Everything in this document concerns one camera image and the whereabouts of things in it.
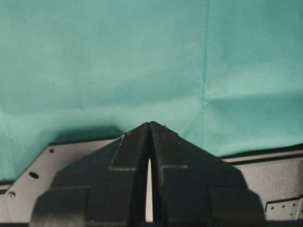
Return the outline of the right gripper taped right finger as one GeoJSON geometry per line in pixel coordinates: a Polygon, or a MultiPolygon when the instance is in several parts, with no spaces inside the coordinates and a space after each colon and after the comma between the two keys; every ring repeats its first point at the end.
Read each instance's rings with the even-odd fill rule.
{"type": "Polygon", "coordinates": [[[240,170],[150,123],[153,219],[165,227],[263,227],[265,214],[240,170]]]}

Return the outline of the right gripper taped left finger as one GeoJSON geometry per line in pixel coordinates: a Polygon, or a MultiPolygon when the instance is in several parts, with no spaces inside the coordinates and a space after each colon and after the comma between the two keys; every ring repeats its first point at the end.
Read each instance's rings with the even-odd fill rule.
{"type": "Polygon", "coordinates": [[[145,221],[150,127],[144,123],[61,169],[32,227],[134,227],[145,221]]]}

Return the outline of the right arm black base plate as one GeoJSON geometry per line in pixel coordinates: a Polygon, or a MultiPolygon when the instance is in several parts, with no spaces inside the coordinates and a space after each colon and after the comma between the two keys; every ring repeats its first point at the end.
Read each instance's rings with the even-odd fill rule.
{"type": "MultiPolygon", "coordinates": [[[[0,185],[1,224],[27,224],[36,199],[49,189],[59,170],[109,143],[110,139],[48,145],[16,181],[0,185]]],[[[268,220],[302,219],[302,145],[225,156],[223,160],[242,172],[248,187],[259,195],[268,220]]]]}

